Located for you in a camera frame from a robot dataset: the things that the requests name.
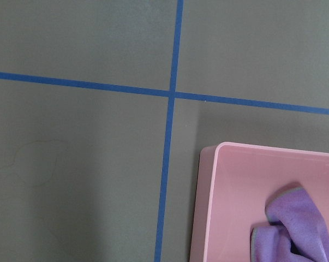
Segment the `purple cloth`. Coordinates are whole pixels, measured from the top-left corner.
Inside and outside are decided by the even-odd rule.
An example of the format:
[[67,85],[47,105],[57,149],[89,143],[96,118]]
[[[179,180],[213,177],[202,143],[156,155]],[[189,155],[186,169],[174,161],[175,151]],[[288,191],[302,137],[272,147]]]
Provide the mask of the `purple cloth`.
[[329,261],[326,222],[302,186],[273,195],[265,215],[268,225],[250,236],[251,261]]

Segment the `pink plastic tray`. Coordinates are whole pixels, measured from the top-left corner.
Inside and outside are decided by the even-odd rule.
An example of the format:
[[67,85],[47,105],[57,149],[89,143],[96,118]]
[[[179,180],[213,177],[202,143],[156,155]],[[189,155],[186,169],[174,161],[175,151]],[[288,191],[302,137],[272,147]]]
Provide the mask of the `pink plastic tray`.
[[190,261],[249,261],[277,193],[303,186],[329,232],[329,153],[223,142],[200,153]]

